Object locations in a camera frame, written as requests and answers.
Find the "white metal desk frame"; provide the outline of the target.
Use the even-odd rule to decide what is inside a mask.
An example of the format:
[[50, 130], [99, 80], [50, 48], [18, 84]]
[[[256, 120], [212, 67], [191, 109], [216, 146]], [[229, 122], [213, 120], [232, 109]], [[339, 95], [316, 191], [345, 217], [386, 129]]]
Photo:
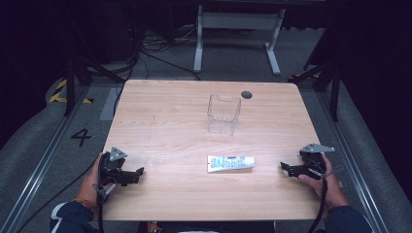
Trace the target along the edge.
[[193, 71], [200, 73], [202, 70], [203, 56], [203, 30], [207, 29], [247, 29], [271, 30], [272, 38], [264, 44], [268, 61], [275, 76], [281, 70], [275, 54], [275, 45], [285, 16], [285, 10], [277, 14], [246, 14], [246, 13], [212, 13], [205, 12], [201, 5], [198, 6], [196, 20], [196, 48], [193, 61]]

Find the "person's right hand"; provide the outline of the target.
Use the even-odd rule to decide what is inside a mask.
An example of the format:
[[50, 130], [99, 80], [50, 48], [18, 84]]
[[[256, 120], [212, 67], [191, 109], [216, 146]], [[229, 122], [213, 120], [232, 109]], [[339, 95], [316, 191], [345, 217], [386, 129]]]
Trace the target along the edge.
[[[349, 202], [344, 196], [341, 187], [339, 186], [338, 179], [333, 174], [333, 168], [331, 162], [323, 153], [323, 160], [326, 165], [326, 205], [332, 209], [336, 207], [348, 206]], [[307, 184], [311, 187], [319, 197], [322, 197], [323, 182], [321, 180], [312, 179], [306, 175], [299, 175], [297, 178], [300, 182]]]

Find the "grey metal floor rail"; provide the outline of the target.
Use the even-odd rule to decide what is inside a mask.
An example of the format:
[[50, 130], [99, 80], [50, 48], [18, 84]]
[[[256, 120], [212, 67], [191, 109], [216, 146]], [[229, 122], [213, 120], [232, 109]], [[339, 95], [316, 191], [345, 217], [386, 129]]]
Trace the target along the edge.
[[345, 163], [346, 170], [354, 184], [358, 197], [363, 205], [366, 216], [371, 224], [374, 233], [389, 233], [388, 227], [376, 206], [375, 200], [371, 195], [370, 189], [365, 182], [356, 159], [344, 137], [344, 134], [337, 122], [334, 121], [329, 112], [329, 104], [326, 95], [322, 92], [316, 93], [317, 99], [322, 106], [324, 116], [328, 126], [331, 128], [334, 137], [337, 140], [338, 147], [342, 151], [342, 159]]
[[64, 103], [49, 101], [0, 150], [0, 233], [49, 231], [52, 209], [72, 198], [95, 157], [92, 124], [109, 91], [82, 87], [69, 116]]

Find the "white and blue toothpaste tube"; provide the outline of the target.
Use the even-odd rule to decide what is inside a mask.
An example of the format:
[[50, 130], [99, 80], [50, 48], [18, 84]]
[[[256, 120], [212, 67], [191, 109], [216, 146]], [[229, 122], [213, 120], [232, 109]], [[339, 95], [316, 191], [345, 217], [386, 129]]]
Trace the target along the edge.
[[207, 157], [207, 172], [230, 171], [255, 167], [253, 156], [212, 156]]

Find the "black metal stand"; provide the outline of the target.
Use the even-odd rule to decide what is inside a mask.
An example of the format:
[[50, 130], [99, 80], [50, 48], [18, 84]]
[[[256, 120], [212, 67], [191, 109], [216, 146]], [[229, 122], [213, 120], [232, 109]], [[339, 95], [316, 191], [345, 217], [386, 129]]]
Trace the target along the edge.
[[288, 82], [298, 84], [315, 76], [318, 76], [313, 84], [316, 92], [325, 92], [326, 88], [331, 85], [329, 112], [332, 119], [337, 122], [337, 106], [341, 79], [339, 65], [336, 62], [321, 64], [302, 74], [291, 75], [288, 78]]
[[92, 83], [92, 77], [88, 71], [88, 67], [93, 68], [96, 72], [102, 74], [103, 76], [109, 78], [115, 83], [124, 83], [125, 79], [117, 76], [115, 73], [107, 70], [100, 64], [88, 60], [82, 56], [71, 55], [68, 59], [66, 67], [66, 88], [67, 88], [67, 102], [65, 116], [68, 117], [74, 110], [76, 105], [75, 100], [75, 79], [78, 79], [81, 85], [90, 85]]

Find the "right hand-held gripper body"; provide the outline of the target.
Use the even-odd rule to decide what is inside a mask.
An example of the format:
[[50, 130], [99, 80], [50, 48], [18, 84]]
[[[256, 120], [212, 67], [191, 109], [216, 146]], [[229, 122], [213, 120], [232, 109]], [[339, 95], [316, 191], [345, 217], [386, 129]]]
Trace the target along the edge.
[[303, 174], [315, 180], [320, 180], [326, 172], [323, 154], [334, 151], [334, 147], [327, 147], [315, 143], [310, 143], [301, 148], [299, 154], [303, 161]]

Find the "clear plastic container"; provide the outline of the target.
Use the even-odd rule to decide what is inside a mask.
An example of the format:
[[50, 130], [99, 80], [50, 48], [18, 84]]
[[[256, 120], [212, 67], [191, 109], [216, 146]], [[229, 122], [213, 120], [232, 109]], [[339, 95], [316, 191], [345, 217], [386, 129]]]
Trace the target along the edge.
[[207, 117], [210, 133], [232, 136], [241, 111], [241, 100], [231, 96], [212, 94]]

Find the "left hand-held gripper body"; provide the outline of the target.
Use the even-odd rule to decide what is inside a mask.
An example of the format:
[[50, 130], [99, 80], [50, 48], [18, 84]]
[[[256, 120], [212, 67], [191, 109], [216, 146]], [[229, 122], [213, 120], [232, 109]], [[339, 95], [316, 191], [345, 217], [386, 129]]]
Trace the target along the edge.
[[120, 184], [121, 179], [126, 178], [126, 174], [121, 168], [126, 158], [127, 154], [116, 147], [112, 147], [110, 151], [106, 151], [101, 156], [97, 183], [99, 194], [110, 194], [115, 186]]

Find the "person's left hand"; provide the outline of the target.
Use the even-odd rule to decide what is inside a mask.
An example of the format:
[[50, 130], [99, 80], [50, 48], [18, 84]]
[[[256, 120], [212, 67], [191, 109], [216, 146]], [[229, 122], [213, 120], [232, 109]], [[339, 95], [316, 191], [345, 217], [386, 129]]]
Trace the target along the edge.
[[97, 155], [94, 160], [90, 172], [84, 177], [76, 199], [80, 201], [85, 207], [93, 210], [97, 204], [97, 191], [93, 187], [98, 183], [99, 177], [99, 162], [102, 156], [102, 152]]

